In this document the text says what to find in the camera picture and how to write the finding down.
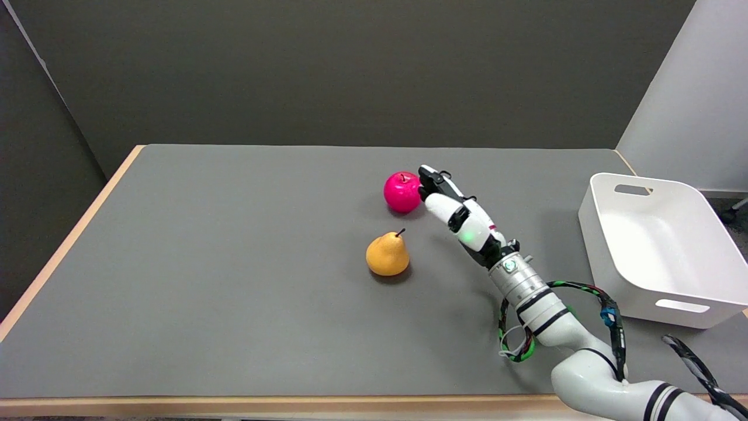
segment white wall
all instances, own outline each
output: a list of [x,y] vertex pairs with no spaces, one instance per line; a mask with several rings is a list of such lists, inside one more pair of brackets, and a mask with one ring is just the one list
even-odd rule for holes
[[748,192],[748,1],[696,2],[617,149],[644,177]]

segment gray wall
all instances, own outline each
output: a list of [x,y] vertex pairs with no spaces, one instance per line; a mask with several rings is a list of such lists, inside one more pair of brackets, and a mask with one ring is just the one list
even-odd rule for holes
[[10,1],[109,175],[151,142],[614,148],[693,6]]
[[103,184],[75,124],[0,4],[0,320]]

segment yellow pear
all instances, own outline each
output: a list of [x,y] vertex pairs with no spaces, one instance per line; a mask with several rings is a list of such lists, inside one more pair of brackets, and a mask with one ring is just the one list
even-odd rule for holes
[[394,276],[408,267],[411,258],[405,248],[405,240],[402,239],[401,234],[404,231],[405,228],[400,232],[388,232],[369,244],[367,264],[372,272],[382,276]]

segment table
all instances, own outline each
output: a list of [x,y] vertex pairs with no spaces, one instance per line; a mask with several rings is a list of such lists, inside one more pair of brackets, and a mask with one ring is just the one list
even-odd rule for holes
[[[546,280],[588,283],[589,177],[631,173],[608,150],[138,147],[0,325],[0,416],[563,408],[549,374],[568,354],[502,360],[485,270],[423,209],[384,205],[384,179],[421,163],[452,172]],[[403,227],[411,269],[377,282],[364,251]],[[559,295],[607,337],[592,297]],[[674,333],[748,393],[744,316],[625,326],[632,381],[701,392],[659,341]]]

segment cable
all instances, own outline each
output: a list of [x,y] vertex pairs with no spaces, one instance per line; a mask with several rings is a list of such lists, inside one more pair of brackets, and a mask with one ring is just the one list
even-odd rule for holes
[[[618,309],[618,304],[613,298],[610,297],[605,291],[597,288],[593,285],[582,284],[579,282],[567,282],[567,281],[553,281],[547,283],[550,288],[566,287],[574,288],[580,291],[584,291],[595,295],[600,301],[601,310],[600,317],[608,329],[610,330],[610,347],[613,350],[613,356],[616,358],[616,379],[623,381],[625,378],[625,364],[626,364],[626,341],[625,334],[623,331],[623,323]],[[509,358],[514,363],[521,363],[526,359],[530,358],[535,351],[535,337],[533,336],[532,330],[528,327],[524,327],[524,342],[521,347],[517,347],[515,350],[510,351],[509,346],[506,344],[505,336],[509,333],[506,330],[506,312],[509,309],[509,301],[504,298],[499,308],[499,342],[501,344],[502,351],[500,355]]]
[[693,353],[691,348],[687,347],[683,341],[673,335],[663,336],[662,342],[668,344],[681,360],[683,360],[683,363],[691,371],[691,374],[696,376],[699,383],[701,383],[707,390],[712,404],[728,411],[741,421],[748,420],[748,409],[741,405],[740,402],[733,399],[727,392],[720,389],[717,379],[714,378],[709,371],[709,368],[707,368],[704,362],[701,361],[701,358]]
[[501,351],[499,351],[499,355],[508,358],[509,361],[512,361],[513,363],[521,363],[522,361],[530,358],[535,352],[535,337],[533,336],[533,331],[530,330],[529,327],[524,326],[524,341],[522,342],[522,345],[520,345],[513,351],[509,350],[509,345],[506,344],[505,340],[506,336],[516,327],[523,326],[517,325],[512,329],[506,330],[506,311],[508,309],[509,301],[504,298],[504,301],[501,302],[501,307],[499,308],[498,336],[499,343],[501,344]]

